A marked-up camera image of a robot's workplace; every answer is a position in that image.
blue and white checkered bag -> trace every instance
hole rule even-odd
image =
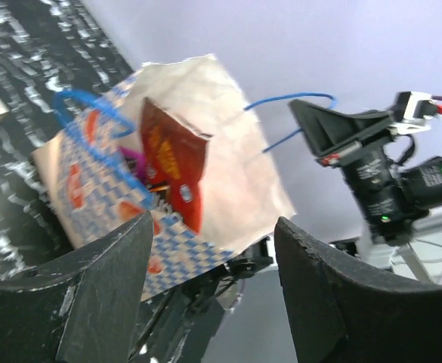
[[[118,150],[138,130],[146,96],[213,135],[201,180],[205,225],[200,235],[175,213],[156,208]],[[88,109],[73,120],[65,98]],[[124,222],[120,203],[151,210],[161,232],[153,240],[142,295],[149,299],[221,265],[270,233],[277,218],[291,216],[293,209],[272,159],[259,152],[266,143],[255,114],[243,111],[246,105],[213,56],[146,65],[102,98],[72,90],[57,94],[53,107],[64,130],[53,140],[57,173],[51,183],[56,186],[46,186],[55,191],[51,203],[72,244],[80,247],[119,227]],[[93,113],[95,127],[88,134]]]

bag handle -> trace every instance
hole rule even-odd
[[[121,132],[114,132],[113,138],[122,138],[130,135],[135,131],[135,125],[125,117],[123,117],[115,107],[105,98],[99,98],[91,93],[78,89],[67,89],[57,92],[53,96],[52,106],[56,111],[57,121],[63,126],[65,133],[71,137],[74,142],[81,145],[90,155],[99,163],[105,164],[108,168],[113,170],[118,178],[125,181],[132,189],[139,189],[145,194],[145,200],[148,206],[153,206],[153,196],[150,191],[130,172],[127,172],[119,167],[119,161],[110,155],[103,154],[96,147],[91,146],[85,139],[82,130],[74,122],[71,113],[66,108],[64,100],[71,98],[78,101],[89,108],[94,108],[100,111],[103,115],[108,116],[111,120],[117,122],[125,130]]]

paper bag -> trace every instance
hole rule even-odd
[[[215,57],[145,64],[87,104],[96,109],[65,123],[33,157],[74,247],[151,210],[142,299],[232,259],[279,216],[294,214],[273,160],[261,153],[256,115],[243,111],[243,93]],[[146,185],[120,147],[144,153]]]

black tablecloth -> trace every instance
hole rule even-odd
[[[65,87],[106,92],[130,73],[79,0],[0,0],[0,98],[10,110],[0,124],[0,278],[71,250],[30,161],[60,129],[51,96]],[[141,304],[138,336],[153,329],[164,299]],[[212,320],[221,316],[217,309]],[[178,320],[186,337],[192,322]]]

gray floor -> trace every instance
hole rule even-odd
[[[202,363],[295,363],[277,271],[247,280],[241,304],[226,317]]]

